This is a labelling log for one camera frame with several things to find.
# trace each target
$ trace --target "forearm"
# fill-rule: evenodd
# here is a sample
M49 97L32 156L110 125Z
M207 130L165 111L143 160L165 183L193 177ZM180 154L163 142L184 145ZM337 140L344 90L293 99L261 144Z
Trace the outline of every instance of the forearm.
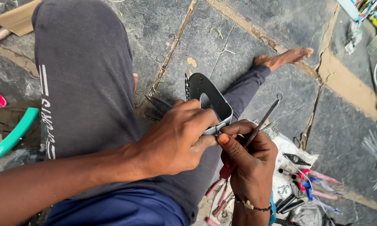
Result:
M0 225L15 225L65 198L115 182L115 178L141 179L138 170L131 167L132 156L123 153L104 151L0 172ZM115 161L116 172L111 164Z
M268 226L270 212L246 208L243 203L235 203L232 226Z

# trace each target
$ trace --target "hand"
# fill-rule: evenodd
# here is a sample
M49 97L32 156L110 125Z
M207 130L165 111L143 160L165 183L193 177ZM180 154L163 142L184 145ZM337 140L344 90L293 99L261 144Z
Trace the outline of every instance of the hand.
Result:
M133 150L140 152L138 164L144 167L146 177L174 175L196 168L205 149L218 144L214 135L202 134L218 123L214 111L201 109L198 100L178 100L163 119L134 144Z
M237 163L233 171L230 184L235 195L249 200L254 207L265 209L269 207L272 192L272 175L275 169L276 145L260 131L248 146L249 154L240 143L245 142L256 125L248 120L240 120L226 126L218 136L219 145L222 147L222 162L226 167L231 167L232 162Z

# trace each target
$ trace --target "wire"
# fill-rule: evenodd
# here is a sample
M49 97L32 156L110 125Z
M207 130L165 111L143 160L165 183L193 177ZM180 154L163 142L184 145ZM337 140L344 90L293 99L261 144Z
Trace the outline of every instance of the wire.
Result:
M314 188L313 188L313 185L312 185L312 182L311 182L311 180L310 180L310 178L308 178L308 176L306 176L306 174L304 174L286 155L284 155L284 157L286 157L288 160L289 160L289 162L292 164L292 166L298 171L298 172L300 172L301 174L303 174L303 176L304 176L304 178L306 178L308 181L309 181L309 183L310 183L310 187L311 187L311 189L312 190L314 190ZM320 203L322 203L321 201L320 201L320 199L318 198L318 197L316 197L316 196L314 196L314 198L316 198ZM328 215L328 213L327 213L327 211L326 211L326 209L323 207L323 206L321 206L321 208L322 208L322 210L324 211L324 213L328 216L328 219L329 219L329 221L331 222L331 224L332 224L332 226L336 226L335 225L335 223L331 220L331 217Z

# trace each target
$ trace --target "cardboard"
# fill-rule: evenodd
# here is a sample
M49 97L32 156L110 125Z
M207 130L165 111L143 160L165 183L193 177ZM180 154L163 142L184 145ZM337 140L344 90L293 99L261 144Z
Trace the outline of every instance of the cardboard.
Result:
M0 26L18 36L32 32L32 13L42 0L34 0L0 15Z

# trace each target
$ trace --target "screwdriver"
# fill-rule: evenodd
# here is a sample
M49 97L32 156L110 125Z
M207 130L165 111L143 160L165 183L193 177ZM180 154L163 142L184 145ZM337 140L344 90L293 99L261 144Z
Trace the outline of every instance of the screwdriver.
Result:
M271 108L268 110L268 112L262 118L262 120L260 121L260 123L258 124L258 126L251 133L251 136L248 138L248 140L246 141L246 143L243 145L243 148L247 152L248 152L248 148L247 147L250 145L250 143L254 140L254 138L256 137L256 135L258 134L258 132L261 130L261 127L265 124L266 120L271 115L272 111L275 110L275 108L279 105L279 102L283 99L282 94L278 94L276 97L278 99L272 104ZM219 175L223 179L228 179L230 177L230 175L232 174L233 170L235 170L236 167L237 167L237 163L236 162L234 162L233 165L230 168L228 168L228 167L226 167L224 165L221 168L221 170L219 171Z

